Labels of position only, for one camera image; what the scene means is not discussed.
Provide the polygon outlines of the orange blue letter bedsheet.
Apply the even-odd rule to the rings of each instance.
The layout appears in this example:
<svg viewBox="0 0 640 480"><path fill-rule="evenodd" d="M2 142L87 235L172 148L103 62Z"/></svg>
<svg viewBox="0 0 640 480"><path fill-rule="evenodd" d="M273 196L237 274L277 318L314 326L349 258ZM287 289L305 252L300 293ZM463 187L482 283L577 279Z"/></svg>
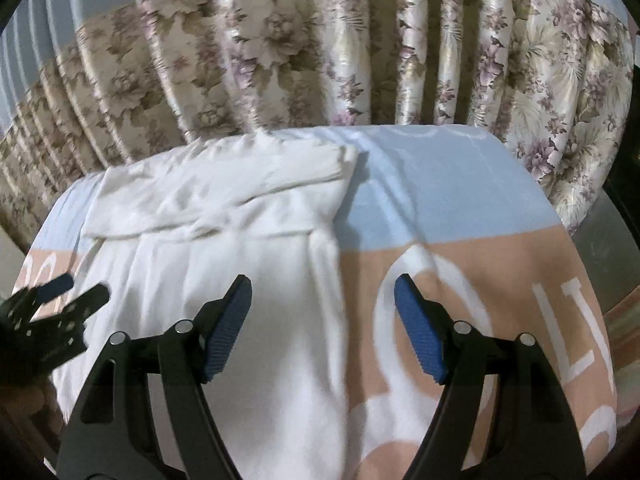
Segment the orange blue letter bedsheet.
<svg viewBox="0 0 640 480"><path fill-rule="evenodd" d="M544 192L490 133L465 126L319 127L270 134L356 148L333 220L347 323L347 443L339 479L398 479L430 424L439 385L424 374L398 318L394 285L482 334L530 333L559 378L588 469L616 440L608 336L582 259ZM104 174L55 203L18 286L76 273Z"/></svg>

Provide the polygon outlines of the floral blue curtain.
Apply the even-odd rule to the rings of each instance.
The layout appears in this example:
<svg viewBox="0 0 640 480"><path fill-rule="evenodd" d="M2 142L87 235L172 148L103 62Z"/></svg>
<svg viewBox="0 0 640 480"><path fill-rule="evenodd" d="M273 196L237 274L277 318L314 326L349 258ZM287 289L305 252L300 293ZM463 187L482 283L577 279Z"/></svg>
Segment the floral blue curtain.
<svg viewBox="0 0 640 480"><path fill-rule="evenodd" d="M620 0L21 0L1 34L1 225L27 249L79 178L198 139L456 123L492 132L574 230L633 79Z"/></svg>

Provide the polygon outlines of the white knit sweater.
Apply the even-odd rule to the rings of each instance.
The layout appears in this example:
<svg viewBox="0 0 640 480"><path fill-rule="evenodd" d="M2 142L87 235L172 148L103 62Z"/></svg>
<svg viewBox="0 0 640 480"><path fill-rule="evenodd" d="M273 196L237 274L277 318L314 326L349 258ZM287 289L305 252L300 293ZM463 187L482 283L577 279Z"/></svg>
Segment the white knit sweater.
<svg viewBox="0 0 640 480"><path fill-rule="evenodd" d="M87 350L58 368L69 415L111 333L163 333L238 275L253 301L224 370L204 389L247 479L338 479L345 466L347 323L333 220L358 152L306 136L198 141L107 170L81 234L76 286L108 304Z"/></svg>

